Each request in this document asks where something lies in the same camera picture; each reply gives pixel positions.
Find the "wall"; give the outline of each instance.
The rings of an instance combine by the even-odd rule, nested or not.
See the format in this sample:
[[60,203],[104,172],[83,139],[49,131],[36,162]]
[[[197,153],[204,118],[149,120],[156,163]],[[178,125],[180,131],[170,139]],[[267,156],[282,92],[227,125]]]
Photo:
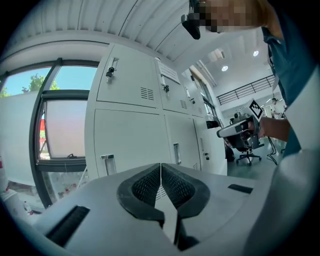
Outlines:
[[37,91],[0,98],[0,156],[10,181],[35,186],[29,130]]

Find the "mesh panel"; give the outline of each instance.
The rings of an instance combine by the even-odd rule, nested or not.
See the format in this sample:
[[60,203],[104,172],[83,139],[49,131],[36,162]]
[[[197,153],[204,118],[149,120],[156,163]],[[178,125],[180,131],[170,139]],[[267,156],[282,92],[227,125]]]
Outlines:
[[171,171],[162,168],[162,186],[176,209],[195,194],[195,187]]
[[159,186],[159,171],[156,169],[136,181],[132,186],[132,193],[140,201],[154,207]]

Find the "corrugated ceiling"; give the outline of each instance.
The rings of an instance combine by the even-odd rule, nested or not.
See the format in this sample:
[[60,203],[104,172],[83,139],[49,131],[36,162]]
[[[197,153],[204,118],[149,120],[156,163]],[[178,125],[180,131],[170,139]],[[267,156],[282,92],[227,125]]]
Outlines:
[[189,0],[44,0],[21,22],[7,49],[57,31],[95,31],[123,37],[175,61],[195,41],[181,15]]

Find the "tree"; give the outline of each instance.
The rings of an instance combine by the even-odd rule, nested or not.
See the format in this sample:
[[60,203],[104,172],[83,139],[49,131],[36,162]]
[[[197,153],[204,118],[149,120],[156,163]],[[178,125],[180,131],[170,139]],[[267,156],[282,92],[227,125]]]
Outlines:
[[40,131],[40,139],[45,139],[46,138],[46,132],[44,130]]
[[7,93],[7,87],[4,87],[0,92],[0,98],[11,96],[11,94]]
[[[28,93],[28,92],[34,92],[34,91],[39,91],[40,87],[42,86],[42,84],[45,81],[45,77],[43,75],[39,75],[38,73],[36,73],[35,75],[32,75],[30,77],[31,82],[28,86],[28,88],[26,87],[22,87],[22,92]],[[53,81],[50,90],[60,90],[59,87],[57,87],[57,82]]]

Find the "window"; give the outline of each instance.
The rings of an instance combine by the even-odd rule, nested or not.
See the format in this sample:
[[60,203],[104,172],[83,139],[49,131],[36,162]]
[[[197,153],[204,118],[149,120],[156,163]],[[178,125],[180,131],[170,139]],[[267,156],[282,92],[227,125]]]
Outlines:
[[60,90],[90,90],[96,71],[96,67],[62,66],[52,86]]
[[48,100],[40,121],[42,160],[85,156],[86,100]]
[[43,172],[45,187],[53,203],[90,181],[88,172]]
[[195,74],[192,73],[192,76],[194,79],[194,83],[196,87],[200,90],[203,99],[213,105],[213,101],[212,101],[210,92],[207,88],[207,85],[201,79],[199,79]]
[[50,67],[33,69],[9,76],[1,90],[0,98],[38,91]]

